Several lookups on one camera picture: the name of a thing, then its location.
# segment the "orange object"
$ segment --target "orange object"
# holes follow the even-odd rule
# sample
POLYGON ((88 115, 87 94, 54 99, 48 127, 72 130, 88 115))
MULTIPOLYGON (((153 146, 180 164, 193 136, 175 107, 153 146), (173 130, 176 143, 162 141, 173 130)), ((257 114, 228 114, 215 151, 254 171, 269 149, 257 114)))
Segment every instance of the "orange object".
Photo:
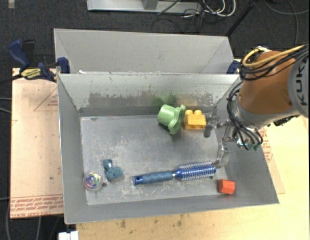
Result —
POLYGON ((218 184, 218 191, 224 194, 232 195, 235 192, 236 184, 234 181, 220 179, 218 184))
POLYGON ((201 110, 192 112, 192 110, 188 109, 185 112, 184 124, 185 129, 202 130, 207 124, 206 117, 202 114, 201 110))

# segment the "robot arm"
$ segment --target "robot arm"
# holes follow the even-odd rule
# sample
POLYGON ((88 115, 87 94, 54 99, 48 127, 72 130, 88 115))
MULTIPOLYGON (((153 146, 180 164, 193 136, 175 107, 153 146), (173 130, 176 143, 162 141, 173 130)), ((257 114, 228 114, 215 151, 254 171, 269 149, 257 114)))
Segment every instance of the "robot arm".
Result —
POLYGON ((242 61, 243 83, 232 105, 234 115, 249 128, 292 116, 308 117, 308 70, 308 45, 285 52, 253 50, 242 61))
POLYGON ((256 150, 263 142, 259 129, 309 116, 309 44, 279 52, 257 47, 241 61, 240 77, 228 96, 229 121, 215 162, 227 164, 228 142, 256 150))

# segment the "green cup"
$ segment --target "green cup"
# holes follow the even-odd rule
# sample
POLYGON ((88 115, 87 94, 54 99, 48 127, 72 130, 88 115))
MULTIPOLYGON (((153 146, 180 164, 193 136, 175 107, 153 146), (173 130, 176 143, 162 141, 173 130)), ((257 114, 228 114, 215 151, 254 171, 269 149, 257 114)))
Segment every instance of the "green cup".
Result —
POLYGON ((186 107, 173 107, 163 105, 158 113, 157 120, 159 123, 168 127, 169 133, 174 135, 183 123, 186 107))

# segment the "yellow lego block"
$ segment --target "yellow lego block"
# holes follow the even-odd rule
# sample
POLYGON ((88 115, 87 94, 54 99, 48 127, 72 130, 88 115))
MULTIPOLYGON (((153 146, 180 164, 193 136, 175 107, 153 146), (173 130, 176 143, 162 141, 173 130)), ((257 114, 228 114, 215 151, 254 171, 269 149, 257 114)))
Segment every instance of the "yellow lego block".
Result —
POLYGON ((186 110, 184 117, 185 129, 202 130, 206 127, 206 124, 206 117, 201 110, 195 110, 194 112, 190 109, 186 110))

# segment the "orange block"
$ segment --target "orange block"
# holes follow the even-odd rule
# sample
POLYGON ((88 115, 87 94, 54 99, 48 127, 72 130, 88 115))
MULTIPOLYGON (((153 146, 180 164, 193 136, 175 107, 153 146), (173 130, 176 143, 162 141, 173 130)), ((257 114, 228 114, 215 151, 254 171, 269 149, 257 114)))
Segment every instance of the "orange block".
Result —
POLYGON ((232 195, 235 192, 236 184, 234 181, 220 179, 218 184, 218 191, 224 194, 232 195))

